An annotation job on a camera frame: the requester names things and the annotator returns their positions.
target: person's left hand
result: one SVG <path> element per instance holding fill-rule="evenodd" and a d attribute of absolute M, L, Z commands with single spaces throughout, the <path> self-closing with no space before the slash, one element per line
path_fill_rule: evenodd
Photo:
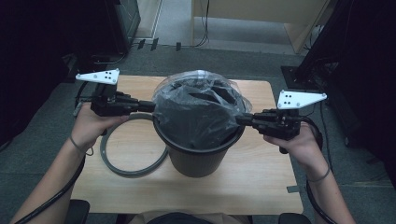
<path fill-rule="evenodd" d="M 91 103 L 82 105 L 71 133 L 76 144 L 88 150 L 96 139 L 108 128 L 128 120 L 128 116 L 99 117 L 91 110 Z"/>

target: bucket rim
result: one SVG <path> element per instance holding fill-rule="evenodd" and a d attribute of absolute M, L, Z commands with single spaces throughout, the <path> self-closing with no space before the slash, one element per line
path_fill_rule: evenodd
<path fill-rule="evenodd" d="M 245 131 L 245 126 L 239 126 L 238 129 L 235 131 L 234 137 L 232 139 L 230 139 L 224 145 L 219 146 L 219 147 L 213 147 L 210 149 L 194 149 L 194 148 L 182 147 L 182 146 L 176 144 L 171 139 L 169 139 L 165 134 L 163 134 L 163 131 L 160 128 L 160 123 L 154 115 L 153 115 L 152 123 L 154 125 L 155 131 L 157 132 L 157 134 L 160 136 L 160 138 L 165 142 L 165 144 L 168 147 L 171 147 L 172 149 L 175 149 L 177 151 L 187 152 L 187 153 L 195 154 L 195 155 L 197 155 L 197 154 L 210 155 L 210 154 L 216 154 L 216 153 L 220 153 L 221 151 L 227 150 L 228 148 L 230 148 L 233 144 L 235 144 L 239 140 L 239 138 L 242 136 L 242 134 Z"/>

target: black bucket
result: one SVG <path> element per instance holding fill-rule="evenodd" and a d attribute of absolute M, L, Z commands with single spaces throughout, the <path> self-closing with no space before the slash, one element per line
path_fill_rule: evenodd
<path fill-rule="evenodd" d="M 192 149 L 182 147 L 166 136 L 161 130 L 160 122 L 154 117 L 154 129 L 165 142 L 169 157 L 174 167 L 183 175 L 189 177 L 203 177 L 215 172 L 221 164 L 228 148 L 242 136 L 245 126 L 240 126 L 227 137 L 219 147 L 210 149 Z"/>

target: plastic bag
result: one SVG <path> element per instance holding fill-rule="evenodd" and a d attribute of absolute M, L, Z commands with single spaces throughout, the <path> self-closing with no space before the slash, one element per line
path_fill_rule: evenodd
<path fill-rule="evenodd" d="M 251 110 L 237 84 L 202 71 L 176 74 L 154 92 L 154 117 L 167 137 L 182 147 L 219 147 L 239 125 L 235 116 Z"/>

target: hand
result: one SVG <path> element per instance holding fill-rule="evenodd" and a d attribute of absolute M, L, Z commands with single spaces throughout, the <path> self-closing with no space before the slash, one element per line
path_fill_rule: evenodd
<path fill-rule="evenodd" d="M 99 117 L 91 110 L 91 104 L 82 105 L 71 133 L 76 144 L 88 150 L 96 139 L 108 128 L 128 120 L 128 116 Z"/>
<path fill-rule="evenodd" d="M 269 143 L 285 148 L 305 170 L 324 161 L 311 127 L 306 122 L 301 123 L 300 134 L 289 141 L 266 135 L 263 138 Z"/>

